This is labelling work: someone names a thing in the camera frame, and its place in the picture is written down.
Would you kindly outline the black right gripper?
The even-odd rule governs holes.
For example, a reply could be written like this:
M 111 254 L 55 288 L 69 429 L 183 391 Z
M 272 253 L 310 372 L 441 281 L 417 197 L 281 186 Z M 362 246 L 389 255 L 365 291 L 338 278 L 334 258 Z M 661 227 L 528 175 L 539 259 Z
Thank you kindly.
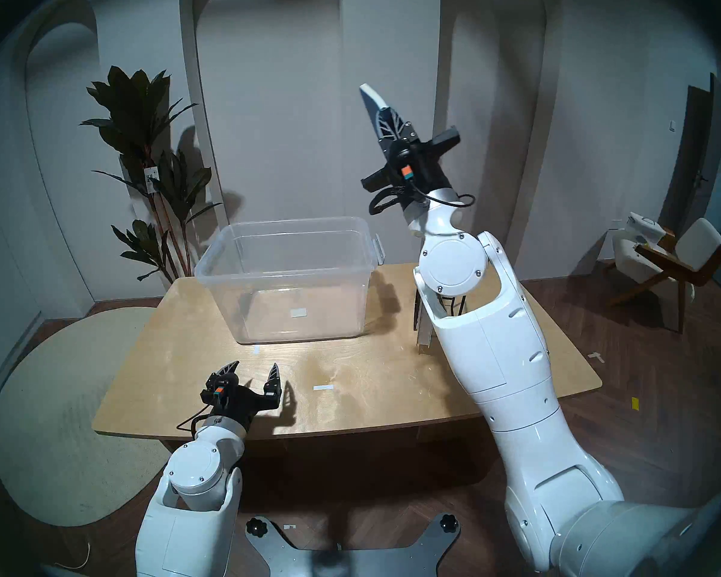
M 373 201 L 393 196 L 396 201 L 423 201 L 432 191 L 451 188 L 440 158 L 459 144 L 456 128 L 423 142 L 413 125 L 393 108 L 380 108 L 375 113 L 375 133 L 386 162 L 361 180 L 363 189 L 375 195 Z

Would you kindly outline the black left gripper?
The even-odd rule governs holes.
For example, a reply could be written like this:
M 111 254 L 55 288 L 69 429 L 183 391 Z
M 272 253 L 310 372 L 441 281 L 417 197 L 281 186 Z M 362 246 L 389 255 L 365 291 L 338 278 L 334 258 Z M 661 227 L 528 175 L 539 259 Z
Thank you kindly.
M 212 373 L 200 397 L 204 405 L 211 407 L 211 417 L 222 416 L 234 420 L 248 431 L 259 412 L 274 410 L 280 406 L 281 377 L 278 363 L 275 362 L 264 383 L 263 392 L 257 393 L 239 383 L 236 374 L 239 363 L 239 360 L 230 362 Z

